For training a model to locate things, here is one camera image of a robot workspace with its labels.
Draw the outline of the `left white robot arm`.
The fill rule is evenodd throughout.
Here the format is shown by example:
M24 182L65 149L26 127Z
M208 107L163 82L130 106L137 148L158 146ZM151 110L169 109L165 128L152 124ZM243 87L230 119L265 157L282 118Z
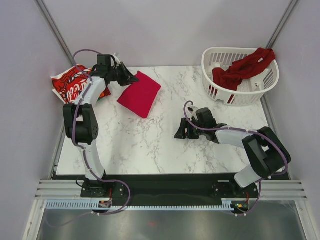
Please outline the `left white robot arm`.
M91 74L84 73L88 83L74 103L63 106L63 119L66 136L81 153L86 167L85 178L95 181L92 191L99 197L106 196L110 191L111 180L104 180L106 171L102 166L97 148L99 125L95 115L100 95L111 82L125 87L139 80L127 69L123 62L117 62L114 69L97 64Z

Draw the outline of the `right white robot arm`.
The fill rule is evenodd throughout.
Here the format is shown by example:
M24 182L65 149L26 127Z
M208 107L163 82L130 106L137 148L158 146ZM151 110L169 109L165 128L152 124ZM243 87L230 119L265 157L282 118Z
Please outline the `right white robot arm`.
M204 136L216 144L244 149L249 165L236 173L234 181L229 184L229 191L233 196L240 197L249 185L268 179L281 169L288 169L291 156L270 127L247 131L223 123L217 124L214 119L208 123L208 127L205 127L200 126L198 121L182 118L174 138L197 140Z

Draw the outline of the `bright red t-shirt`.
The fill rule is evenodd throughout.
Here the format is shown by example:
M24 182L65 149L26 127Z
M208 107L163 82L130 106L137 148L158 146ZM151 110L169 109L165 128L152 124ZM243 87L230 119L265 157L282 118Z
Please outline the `bright red t-shirt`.
M138 71L139 82L130 85L117 102L139 117L146 119L152 109L161 85L146 74Z

